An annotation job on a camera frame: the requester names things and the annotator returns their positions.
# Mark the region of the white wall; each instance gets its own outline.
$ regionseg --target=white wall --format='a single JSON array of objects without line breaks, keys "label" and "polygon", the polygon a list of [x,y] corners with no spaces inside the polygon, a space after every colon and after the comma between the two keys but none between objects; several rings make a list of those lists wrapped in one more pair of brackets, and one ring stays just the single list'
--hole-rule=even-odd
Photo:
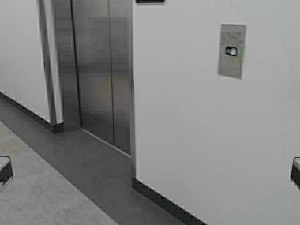
[{"label": "white wall", "polygon": [[[299,7],[134,4],[138,180],[209,225],[299,223]],[[222,23],[247,25],[242,80],[218,75]]]},{"label": "white wall", "polygon": [[[36,0],[1,1],[0,49],[0,91],[50,122]],[[61,122],[58,84],[53,85]]]}]

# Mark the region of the concrete floor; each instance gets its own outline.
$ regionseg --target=concrete floor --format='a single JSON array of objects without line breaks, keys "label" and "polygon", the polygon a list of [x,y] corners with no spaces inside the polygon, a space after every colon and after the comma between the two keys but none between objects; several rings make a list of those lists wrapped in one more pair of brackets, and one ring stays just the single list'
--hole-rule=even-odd
[{"label": "concrete floor", "polygon": [[80,129],[53,134],[3,99],[0,121],[119,225],[182,225],[131,188],[131,159],[102,141]]},{"label": "concrete floor", "polygon": [[0,224],[117,224],[2,123],[0,155],[15,174],[0,194]]}]

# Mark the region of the elevator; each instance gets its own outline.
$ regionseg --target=elevator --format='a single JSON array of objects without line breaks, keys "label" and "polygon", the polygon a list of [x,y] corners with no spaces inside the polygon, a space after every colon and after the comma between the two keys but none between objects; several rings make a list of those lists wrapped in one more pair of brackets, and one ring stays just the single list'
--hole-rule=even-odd
[{"label": "elevator", "polygon": [[131,0],[71,0],[81,127],[127,154]]}]

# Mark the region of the elevator call button panel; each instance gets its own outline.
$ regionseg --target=elevator call button panel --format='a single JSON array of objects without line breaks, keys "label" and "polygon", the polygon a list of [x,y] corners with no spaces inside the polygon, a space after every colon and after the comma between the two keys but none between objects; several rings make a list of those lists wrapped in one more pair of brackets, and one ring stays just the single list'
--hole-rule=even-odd
[{"label": "elevator call button panel", "polygon": [[242,78],[245,34],[245,25],[222,24],[219,52],[220,75]]}]

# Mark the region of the black baseboard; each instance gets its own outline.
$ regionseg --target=black baseboard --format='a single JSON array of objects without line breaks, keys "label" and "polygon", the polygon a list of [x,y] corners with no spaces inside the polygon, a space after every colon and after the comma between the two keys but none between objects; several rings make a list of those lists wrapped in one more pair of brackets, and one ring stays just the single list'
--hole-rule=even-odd
[{"label": "black baseboard", "polygon": [[171,215],[176,217],[178,220],[186,225],[206,225],[201,220],[194,217],[192,214],[188,213],[178,205],[174,204],[170,200],[166,199],[156,191],[152,190],[150,187],[144,185],[137,179],[133,178],[132,187],[134,190],[147,197],[155,204],[169,212]]},{"label": "black baseboard", "polygon": [[23,105],[17,103],[16,101],[14,101],[13,99],[11,99],[10,97],[6,96],[5,94],[3,94],[1,92],[0,92],[0,98],[6,100],[8,103],[10,103],[14,107],[19,109],[23,113],[25,113],[26,115],[28,115],[29,117],[31,117],[35,121],[39,122],[40,124],[45,126],[47,129],[49,129],[50,131],[52,131],[54,133],[59,133],[59,132],[64,131],[64,124],[63,123],[52,125],[48,121],[44,120],[40,116],[36,115],[34,112],[30,111],[29,109],[27,109]]}]

